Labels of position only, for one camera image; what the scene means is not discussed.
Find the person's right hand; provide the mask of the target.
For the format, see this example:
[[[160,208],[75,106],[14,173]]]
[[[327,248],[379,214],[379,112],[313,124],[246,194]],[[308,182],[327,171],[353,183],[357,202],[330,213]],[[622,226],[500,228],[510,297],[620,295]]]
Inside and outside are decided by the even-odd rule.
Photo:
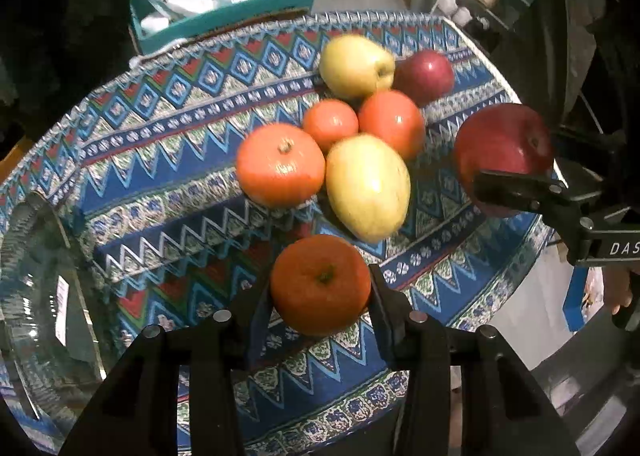
[[[632,268],[623,265],[605,265],[602,269],[604,297],[603,302],[615,315],[631,304],[630,274]]]

